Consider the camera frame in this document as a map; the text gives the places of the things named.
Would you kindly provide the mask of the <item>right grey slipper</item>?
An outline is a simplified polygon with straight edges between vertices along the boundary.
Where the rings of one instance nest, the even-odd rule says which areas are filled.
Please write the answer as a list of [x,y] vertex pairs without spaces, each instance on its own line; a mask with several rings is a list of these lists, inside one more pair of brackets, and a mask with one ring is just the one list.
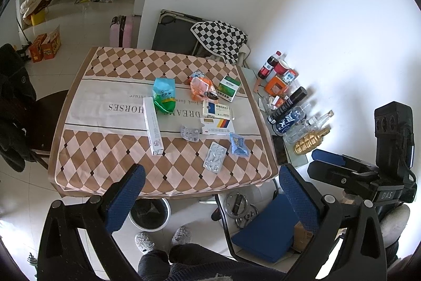
[[186,245],[191,242],[191,231],[186,226],[180,226],[171,238],[171,246]]

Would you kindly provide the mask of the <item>checkered brown tablecloth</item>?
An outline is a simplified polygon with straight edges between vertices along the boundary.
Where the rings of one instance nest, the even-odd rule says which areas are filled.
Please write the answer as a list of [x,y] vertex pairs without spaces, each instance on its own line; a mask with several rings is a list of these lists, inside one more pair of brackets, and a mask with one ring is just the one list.
[[[231,119],[206,120],[189,78],[201,71],[214,84],[232,77],[240,88]],[[154,152],[143,103],[158,78],[174,81],[176,108],[157,112],[162,153]],[[56,126],[48,178],[61,195],[101,195],[133,164],[146,171],[145,198],[211,195],[276,177],[269,130],[235,65],[162,51],[92,48],[66,96]]]

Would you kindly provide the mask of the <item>gold grenade bottle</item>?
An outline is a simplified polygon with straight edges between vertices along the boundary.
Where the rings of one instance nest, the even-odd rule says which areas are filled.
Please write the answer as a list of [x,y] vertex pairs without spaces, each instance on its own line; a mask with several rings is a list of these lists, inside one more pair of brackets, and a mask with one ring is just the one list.
[[306,133],[301,139],[299,139],[293,150],[296,155],[305,155],[308,152],[316,149],[322,142],[323,138],[330,133],[330,128],[326,127],[319,131],[311,131]]

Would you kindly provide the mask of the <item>orange cardboard box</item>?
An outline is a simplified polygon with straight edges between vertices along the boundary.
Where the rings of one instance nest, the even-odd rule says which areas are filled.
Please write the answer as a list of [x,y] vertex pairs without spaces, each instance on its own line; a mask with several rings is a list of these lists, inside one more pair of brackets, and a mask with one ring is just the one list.
[[58,50],[61,48],[60,26],[57,26],[51,33],[38,35],[28,50],[31,60],[38,63],[43,60],[55,58]]

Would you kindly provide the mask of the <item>left grey slipper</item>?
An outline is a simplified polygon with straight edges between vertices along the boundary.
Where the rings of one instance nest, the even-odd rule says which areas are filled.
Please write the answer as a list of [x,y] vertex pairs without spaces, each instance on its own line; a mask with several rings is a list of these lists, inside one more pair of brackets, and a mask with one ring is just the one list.
[[137,248],[143,255],[155,250],[155,243],[150,235],[146,232],[137,233],[135,235],[134,241]]

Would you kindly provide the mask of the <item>checkered black white cloth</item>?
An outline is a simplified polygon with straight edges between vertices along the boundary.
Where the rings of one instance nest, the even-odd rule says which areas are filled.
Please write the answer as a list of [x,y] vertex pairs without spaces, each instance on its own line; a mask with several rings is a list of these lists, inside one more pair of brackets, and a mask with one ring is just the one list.
[[197,22],[191,33],[205,50],[229,64],[238,62],[240,48],[248,41],[246,33],[223,21]]

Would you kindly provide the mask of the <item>blue seat cushion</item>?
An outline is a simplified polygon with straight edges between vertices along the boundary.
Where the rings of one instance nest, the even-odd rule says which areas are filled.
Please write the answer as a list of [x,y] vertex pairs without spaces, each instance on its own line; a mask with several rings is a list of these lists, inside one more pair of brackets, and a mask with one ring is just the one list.
[[293,244],[298,217],[286,195],[278,195],[244,229],[232,236],[234,245],[268,263],[276,263]]

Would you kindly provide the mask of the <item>grey slipper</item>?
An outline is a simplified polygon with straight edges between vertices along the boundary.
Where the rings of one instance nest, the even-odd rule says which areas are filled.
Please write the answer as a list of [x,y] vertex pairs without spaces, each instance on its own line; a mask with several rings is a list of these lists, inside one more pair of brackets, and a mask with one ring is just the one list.
[[191,242],[191,231],[186,226],[180,226],[171,238],[171,246],[186,245]]
[[150,235],[146,232],[137,233],[135,235],[134,241],[137,248],[143,255],[155,250],[155,243]]

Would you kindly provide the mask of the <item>red cola bottle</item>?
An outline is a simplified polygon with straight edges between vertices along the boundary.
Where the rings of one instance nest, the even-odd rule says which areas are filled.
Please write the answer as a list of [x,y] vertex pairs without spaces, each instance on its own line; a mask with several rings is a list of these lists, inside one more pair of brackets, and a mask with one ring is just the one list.
[[269,76],[271,71],[278,64],[281,55],[282,53],[280,51],[277,51],[267,59],[267,61],[264,63],[264,65],[260,68],[258,72],[259,79],[265,80]]

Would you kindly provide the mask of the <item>orange plastic bag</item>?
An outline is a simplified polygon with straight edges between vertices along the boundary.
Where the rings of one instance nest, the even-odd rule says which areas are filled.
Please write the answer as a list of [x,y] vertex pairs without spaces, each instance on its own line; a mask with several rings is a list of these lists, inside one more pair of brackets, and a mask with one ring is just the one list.
[[200,70],[196,70],[189,77],[191,98],[193,101],[208,101],[218,103],[219,97],[213,82]]

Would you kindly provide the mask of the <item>striped white medicine box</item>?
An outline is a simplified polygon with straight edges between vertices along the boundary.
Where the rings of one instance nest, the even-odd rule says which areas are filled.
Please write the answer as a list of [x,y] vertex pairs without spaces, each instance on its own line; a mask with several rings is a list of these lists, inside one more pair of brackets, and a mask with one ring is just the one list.
[[229,135],[234,133],[233,121],[220,118],[200,118],[203,135]]

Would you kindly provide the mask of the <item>black spray can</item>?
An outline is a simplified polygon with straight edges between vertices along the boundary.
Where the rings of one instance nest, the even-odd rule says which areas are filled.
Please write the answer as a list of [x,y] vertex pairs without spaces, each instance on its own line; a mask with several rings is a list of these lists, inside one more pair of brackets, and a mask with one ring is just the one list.
[[299,87],[279,108],[268,116],[267,121],[271,125],[278,123],[289,110],[299,104],[307,95],[307,90],[302,86]]

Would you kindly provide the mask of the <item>teal green snack bag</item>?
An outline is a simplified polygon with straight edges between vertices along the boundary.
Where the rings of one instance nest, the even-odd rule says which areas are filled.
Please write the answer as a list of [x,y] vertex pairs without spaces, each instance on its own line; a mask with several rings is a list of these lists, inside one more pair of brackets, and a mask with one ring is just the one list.
[[172,114],[176,107],[176,85],[172,78],[157,78],[153,84],[153,103],[164,114]]

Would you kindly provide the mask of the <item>long white medicine box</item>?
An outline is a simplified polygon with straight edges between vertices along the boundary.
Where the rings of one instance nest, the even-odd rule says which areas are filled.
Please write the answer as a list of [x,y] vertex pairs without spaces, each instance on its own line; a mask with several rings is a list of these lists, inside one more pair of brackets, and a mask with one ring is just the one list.
[[145,118],[151,154],[162,155],[164,146],[152,97],[145,97],[143,99],[143,115]]

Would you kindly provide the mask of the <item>blue white medicine box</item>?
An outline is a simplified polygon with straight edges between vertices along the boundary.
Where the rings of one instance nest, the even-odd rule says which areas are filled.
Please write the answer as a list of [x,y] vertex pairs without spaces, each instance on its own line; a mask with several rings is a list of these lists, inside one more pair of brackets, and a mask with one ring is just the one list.
[[229,106],[210,101],[203,101],[203,117],[224,120],[233,120],[235,118]]

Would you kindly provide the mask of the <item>silver weight plates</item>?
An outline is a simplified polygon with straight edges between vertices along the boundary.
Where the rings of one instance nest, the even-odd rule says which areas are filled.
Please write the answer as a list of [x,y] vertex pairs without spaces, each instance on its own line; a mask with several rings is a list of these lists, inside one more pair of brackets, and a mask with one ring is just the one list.
[[240,230],[244,229],[259,215],[257,207],[251,204],[244,194],[239,192],[227,195],[223,203],[223,209]]

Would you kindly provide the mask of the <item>large silver blister pack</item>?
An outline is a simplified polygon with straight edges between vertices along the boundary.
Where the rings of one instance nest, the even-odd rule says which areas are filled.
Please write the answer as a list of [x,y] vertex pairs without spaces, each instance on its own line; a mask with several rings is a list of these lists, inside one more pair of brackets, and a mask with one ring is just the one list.
[[212,142],[203,162],[203,167],[210,172],[218,174],[222,169],[226,153],[227,148],[216,142]]

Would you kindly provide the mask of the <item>small silver blister pack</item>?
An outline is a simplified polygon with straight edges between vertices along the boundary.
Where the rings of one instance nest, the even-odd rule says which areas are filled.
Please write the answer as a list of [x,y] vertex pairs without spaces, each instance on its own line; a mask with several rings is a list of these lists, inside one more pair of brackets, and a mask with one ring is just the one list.
[[182,139],[191,143],[197,143],[200,140],[201,129],[181,126],[180,134]]

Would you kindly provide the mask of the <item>dark folding cot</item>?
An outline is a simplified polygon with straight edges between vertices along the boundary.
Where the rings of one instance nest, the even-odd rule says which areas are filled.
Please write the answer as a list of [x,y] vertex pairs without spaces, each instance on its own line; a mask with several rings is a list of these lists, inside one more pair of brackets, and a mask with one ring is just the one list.
[[196,56],[203,51],[203,48],[192,34],[191,27],[202,21],[206,21],[206,19],[162,9],[153,38],[152,49]]

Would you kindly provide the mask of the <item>pink suitcase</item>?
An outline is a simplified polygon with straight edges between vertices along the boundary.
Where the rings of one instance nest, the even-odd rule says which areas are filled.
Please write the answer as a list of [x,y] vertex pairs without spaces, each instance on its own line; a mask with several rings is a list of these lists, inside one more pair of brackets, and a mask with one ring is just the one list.
[[109,31],[109,44],[111,47],[131,48],[133,33],[133,16],[114,16]]

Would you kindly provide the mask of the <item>white trash bin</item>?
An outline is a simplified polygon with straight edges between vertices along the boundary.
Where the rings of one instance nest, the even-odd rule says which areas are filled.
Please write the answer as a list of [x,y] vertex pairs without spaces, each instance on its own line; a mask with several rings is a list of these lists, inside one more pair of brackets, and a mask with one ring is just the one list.
[[171,206],[164,198],[141,198],[135,201],[129,217],[131,222],[141,231],[157,232],[168,224],[171,217]]

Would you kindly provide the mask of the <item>green white medicine box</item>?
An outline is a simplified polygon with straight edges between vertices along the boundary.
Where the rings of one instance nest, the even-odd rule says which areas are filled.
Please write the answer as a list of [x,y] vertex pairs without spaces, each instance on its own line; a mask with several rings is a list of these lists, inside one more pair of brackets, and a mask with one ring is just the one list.
[[241,82],[235,80],[230,76],[225,76],[216,89],[219,97],[222,99],[232,102],[241,87]]

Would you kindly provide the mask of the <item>blue foil wrapper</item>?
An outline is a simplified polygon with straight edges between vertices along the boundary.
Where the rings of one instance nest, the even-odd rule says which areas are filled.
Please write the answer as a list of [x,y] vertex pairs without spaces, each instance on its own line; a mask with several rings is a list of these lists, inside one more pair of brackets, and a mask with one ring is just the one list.
[[248,157],[250,155],[248,146],[245,144],[245,138],[236,133],[230,133],[230,148],[233,155],[240,157]]

